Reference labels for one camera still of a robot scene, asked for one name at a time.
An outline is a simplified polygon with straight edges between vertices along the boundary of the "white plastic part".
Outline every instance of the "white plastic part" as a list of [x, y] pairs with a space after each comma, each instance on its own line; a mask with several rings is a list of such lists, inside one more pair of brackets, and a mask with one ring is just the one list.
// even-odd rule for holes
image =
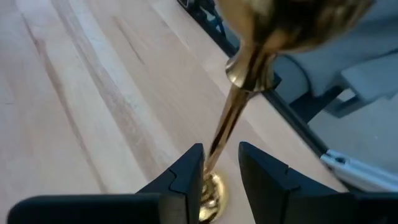
[[398, 175], [333, 150], [321, 156], [321, 160], [341, 180], [368, 192], [397, 192]]

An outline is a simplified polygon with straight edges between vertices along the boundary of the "gray fabric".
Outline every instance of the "gray fabric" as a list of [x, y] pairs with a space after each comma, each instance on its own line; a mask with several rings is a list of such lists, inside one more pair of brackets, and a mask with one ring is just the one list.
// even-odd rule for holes
[[398, 0], [378, 0], [353, 30], [316, 50], [290, 56], [305, 70], [314, 96], [320, 96], [343, 69], [394, 49], [398, 49]]
[[309, 91], [308, 80], [303, 70], [289, 57], [285, 55], [278, 56], [273, 67], [274, 71], [282, 79], [281, 83], [276, 88], [276, 92], [278, 92], [287, 103], [293, 102]]
[[363, 102], [391, 96], [398, 91], [398, 54], [355, 65], [343, 70], [341, 76]]

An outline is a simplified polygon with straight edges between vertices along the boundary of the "light wood surface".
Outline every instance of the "light wood surface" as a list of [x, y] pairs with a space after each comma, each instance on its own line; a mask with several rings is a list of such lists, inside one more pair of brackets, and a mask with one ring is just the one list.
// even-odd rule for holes
[[[133, 193], [207, 148], [226, 61], [175, 0], [0, 0], [0, 222], [33, 195]], [[258, 96], [217, 165], [231, 192], [219, 223], [254, 223], [240, 141], [345, 190]]]

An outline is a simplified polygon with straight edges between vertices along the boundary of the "shiny metal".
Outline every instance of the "shiny metal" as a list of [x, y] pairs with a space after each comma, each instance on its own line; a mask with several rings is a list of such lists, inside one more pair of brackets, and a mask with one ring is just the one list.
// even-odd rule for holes
[[210, 172], [203, 185], [201, 207], [199, 211], [200, 223], [209, 223], [216, 220], [224, 212], [228, 201], [227, 188], [221, 176]]
[[[231, 90], [205, 162], [206, 190], [217, 191], [208, 180], [246, 103], [271, 87], [271, 64], [276, 55], [314, 49], [346, 31], [369, 9], [373, 0], [218, 0], [221, 15], [241, 39], [238, 54], [226, 67]], [[208, 203], [202, 195], [202, 208]], [[201, 222], [213, 221], [220, 216]]]

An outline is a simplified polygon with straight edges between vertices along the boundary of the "trophy base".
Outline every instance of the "trophy base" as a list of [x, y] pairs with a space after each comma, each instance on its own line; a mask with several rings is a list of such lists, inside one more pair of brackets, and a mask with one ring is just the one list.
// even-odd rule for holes
[[211, 223], [224, 212], [228, 201], [228, 192], [219, 174], [211, 172], [203, 183], [199, 223]]

